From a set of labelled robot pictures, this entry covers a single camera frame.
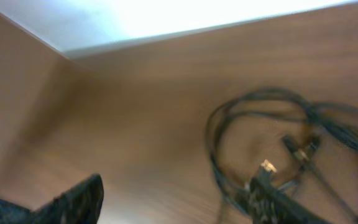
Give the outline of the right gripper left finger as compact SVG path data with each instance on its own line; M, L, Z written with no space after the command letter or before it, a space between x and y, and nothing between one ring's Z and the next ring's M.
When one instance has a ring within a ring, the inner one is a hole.
M0 224L97 224L104 200L100 174L92 174L40 208L0 198Z

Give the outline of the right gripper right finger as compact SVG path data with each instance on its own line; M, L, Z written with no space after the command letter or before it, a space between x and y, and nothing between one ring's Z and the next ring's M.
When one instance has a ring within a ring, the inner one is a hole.
M250 183L249 214L257 224L329 224L257 178Z

